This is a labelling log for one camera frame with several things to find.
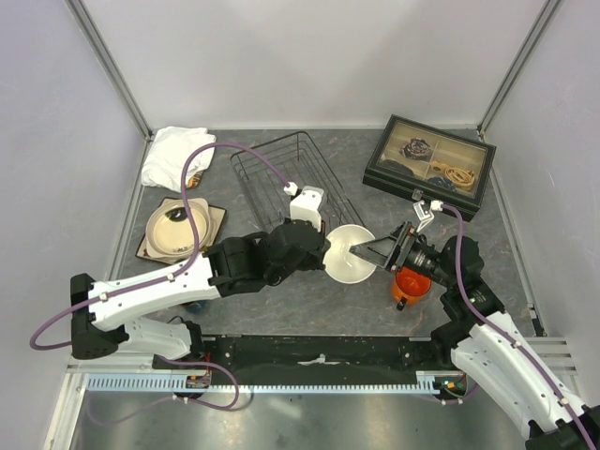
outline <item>orange cup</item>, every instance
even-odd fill
[[[419,275],[413,270],[402,267],[396,273],[392,283],[392,296],[397,301],[396,308],[404,309],[406,306],[416,305],[431,289],[431,280]]]

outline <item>gray marble surface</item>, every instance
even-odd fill
[[[472,130],[458,130],[476,138]],[[221,130],[214,134],[219,141],[255,145],[287,134],[284,130]],[[393,231],[403,220],[415,221],[412,204],[373,187],[362,184],[363,171],[382,131],[378,129],[311,130],[309,132],[329,165],[336,173],[348,197],[367,227],[376,236]],[[228,210],[221,239],[253,233],[258,229],[230,162],[232,152],[216,151],[210,168],[192,197],[204,197],[215,206]],[[135,252],[143,238],[146,221],[163,198],[178,194],[164,188],[145,188],[142,202],[129,240],[121,277],[126,278],[161,267],[157,262],[143,261]],[[438,215],[427,229],[430,243],[443,245],[457,232],[457,221]],[[491,184],[483,206],[466,233],[479,241],[486,262],[483,277],[489,287],[506,305],[518,329],[525,336],[533,335],[525,294],[503,226],[496,195]],[[402,312],[390,295],[393,277],[377,270],[367,281],[343,285],[324,272],[300,272],[276,288],[265,288],[255,294],[245,294],[216,300],[200,313],[189,313],[183,307],[173,307],[153,314],[153,319],[167,321],[181,315],[202,325],[207,334],[296,334],[296,335],[397,335],[428,336],[447,317],[439,301],[443,288],[434,286],[420,304]]]

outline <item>white towel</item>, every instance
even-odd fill
[[[206,128],[166,127],[158,131],[142,167],[144,186],[161,186],[181,192],[181,171],[189,155],[217,138],[206,134]],[[187,169],[186,183],[197,172],[208,168],[214,148],[194,158]]]

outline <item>wire basket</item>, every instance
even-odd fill
[[[260,150],[299,188],[324,189],[325,201],[320,212],[327,230],[349,223],[365,226],[308,133],[297,131],[252,148]],[[290,215],[290,197],[283,192],[281,182],[259,159],[248,153],[232,155],[232,165],[258,225],[267,233],[273,231]]]

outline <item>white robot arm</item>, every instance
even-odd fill
[[[286,192],[295,194],[294,187]],[[322,269],[328,249],[319,213],[323,196],[322,189],[305,187],[290,201],[289,221],[269,234],[225,239],[191,264],[180,262],[116,281],[94,281],[86,274],[74,277],[74,304],[93,297],[101,300],[73,314],[74,357],[92,359],[119,350],[182,358],[193,352],[193,334],[199,327],[152,321],[144,315],[187,302],[257,292],[278,285],[295,270]],[[173,275],[185,266],[184,273]]]

